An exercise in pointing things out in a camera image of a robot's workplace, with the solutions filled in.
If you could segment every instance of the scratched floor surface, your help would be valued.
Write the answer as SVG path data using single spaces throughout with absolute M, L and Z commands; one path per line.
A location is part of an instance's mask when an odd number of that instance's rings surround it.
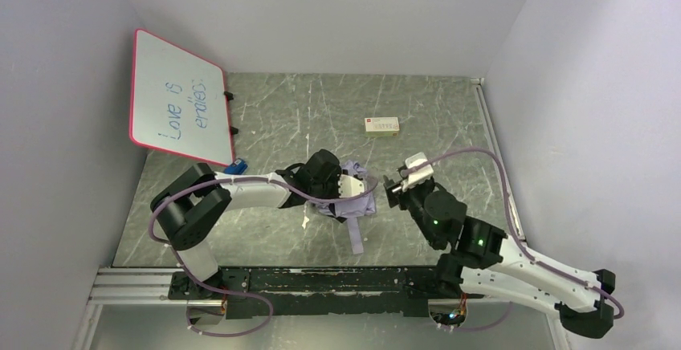
M 305 162 L 319 149 L 341 162 L 357 160 L 377 177 L 394 177 L 405 158 L 435 157 L 471 145 L 488 148 L 468 79 L 404 75 L 235 73 L 228 86 L 238 157 L 247 173 L 269 173 Z M 397 116 L 397 137 L 367 138 L 363 120 Z M 171 267 L 175 260 L 146 235 L 149 203 L 194 161 L 149 152 L 113 265 Z M 484 156 L 454 157 L 435 179 L 468 204 L 469 214 L 505 226 L 500 187 Z M 406 211 L 388 208 L 379 187 L 377 213 L 360 219 L 365 253 L 354 255 L 345 225 L 311 206 L 253 208 L 225 213 L 208 237 L 218 263 L 244 266 L 435 264 L 433 251 Z

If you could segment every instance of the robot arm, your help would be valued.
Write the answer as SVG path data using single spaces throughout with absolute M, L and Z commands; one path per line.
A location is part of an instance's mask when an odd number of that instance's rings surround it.
M 323 199 L 352 197 L 364 191 L 364 184 L 343 174 L 338 159 L 322 149 L 305 164 L 292 165 L 268 175 L 235 176 L 213 172 L 208 164 L 193 165 L 153 199 L 151 209 L 155 210 L 167 197 L 193 185 L 227 178 L 232 178 L 232 182 L 192 193 L 199 199 L 196 204 L 189 194 L 169 203 L 154 223 L 154 234 L 169 241 L 191 274 L 214 287 L 220 286 L 221 277 L 206 236 L 222 213 L 249 207 L 290 208 L 306 202 L 297 193 L 270 181 L 286 183 Z
M 398 171 L 426 161 L 419 153 L 406 159 L 405 167 Z M 384 186 L 390 207 L 408 210 L 431 247 L 451 248 L 436 266 L 440 294 L 453 298 L 462 292 L 497 296 L 560 317 L 566 329 L 591 338 L 603 337 L 612 327 L 614 309 L 591 288 L 611 293 L 615 283 L 612 272 L 578 270 L 527 247 L 521 250 L 500 228 L 468 216 L 466 204 L 435 182 L 431 165 L 409 173 L 398 183 L 386 177 Z
M 419 153 L 406 159 L 402 168 L 413 169 L 425 162 L 426 156 Z M 323 199 L 364 192 L 361 181 L 344 175 L 338 159 L 322 149 L 305 164 L 260 176 L 226 175 L 196 164 L 159 193 L 151 209 L 156 210 L 168 197 L 216 178 L 231 180 L 170 202 L 153 227 L 155 235 L 169 241 L 194 277 L 217 288 L 222 286 L 222 276 L 206 236 L 223 212 L 303 205 L 306 199 L 290 188 Z M 285 183 L 287 188 L 272 181 Z M 442 297 L 459 298 L 462 293 L 496 296 L 559 317 L 564 328 L 590 338 L 603 337 L 613 326 L 614 309 L 592 288 L 612 293 L 612 272 L 582 271 L 527 247 L 520 249 L 500 228 L 468 216 L 467 205 L 435 182 L 431 165 L 405 175 L 398 183 L 386 178 L 385 191 L 390 207 L 409 211 L 431 247 L 450 247 L 450 252 L 440 256 L 434 272 Z M 547 267 L 558 269 L 561 275 Z

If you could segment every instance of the small box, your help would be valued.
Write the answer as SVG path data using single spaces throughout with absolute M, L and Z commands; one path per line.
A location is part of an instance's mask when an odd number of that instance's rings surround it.
M 369 117 L 364 119 L 366 136 L 397 136 L 400 122 L 397 117 Z

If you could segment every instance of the purple cloth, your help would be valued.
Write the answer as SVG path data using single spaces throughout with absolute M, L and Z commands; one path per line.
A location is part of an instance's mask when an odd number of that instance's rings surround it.
M 342 169 L 348 171 L 349 176 L 355 176 L 366 183 L 367 171 L 360 163 L 348 160 L 341 166 Z M 353 254 L 361 254 L 364 252 L 364 245 L 362 244 L 362 237 L 360 227 L 357 223 L 357 218 L 360 216 L 371 215 L 376 213 L 376 201 L 373 198 L 373 193 L 367 196 L 360 197 L 352 201 L 343 201 L 336 203 L 335 214 L 329 210 L 329 204 L 317 204 L 315 207 L 324 215 L 334 216 L 338 218 L 346 218 L 345 225 L 348 227 L 350 235 L 350 242 L 353 245 Z

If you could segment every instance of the blue marker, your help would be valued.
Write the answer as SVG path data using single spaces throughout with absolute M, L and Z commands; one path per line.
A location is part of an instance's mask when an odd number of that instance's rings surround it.
M 248 168 L 248 164 L 246 164 L 245 161 L 236 159 L 232 164 L 225 168 L 224 172 L 229 173 L 230 175 L 241 175 L 246 172 L 246 168 Z

